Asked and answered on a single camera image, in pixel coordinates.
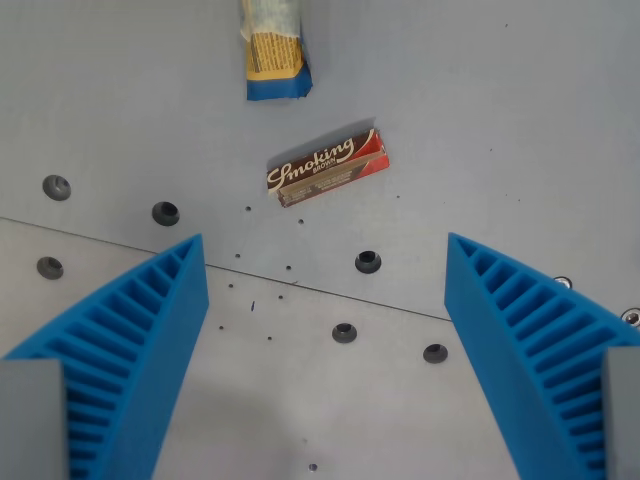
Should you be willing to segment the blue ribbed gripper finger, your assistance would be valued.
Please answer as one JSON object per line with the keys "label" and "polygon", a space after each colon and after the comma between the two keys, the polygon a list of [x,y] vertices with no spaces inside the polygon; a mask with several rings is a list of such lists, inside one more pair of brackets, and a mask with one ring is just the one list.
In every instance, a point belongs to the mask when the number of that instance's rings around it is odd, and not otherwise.
{"label": "blue ribbed gripper finger", "polygon": [[605,478],[603,359],[638,330],[456,233],[444,303],[520,478]]}
{"label": "blue ribbed gripper finger", "polygon": [[149,479],[209,307],[203,239],[141,263],[6,354],[55,359],[73,479]]}

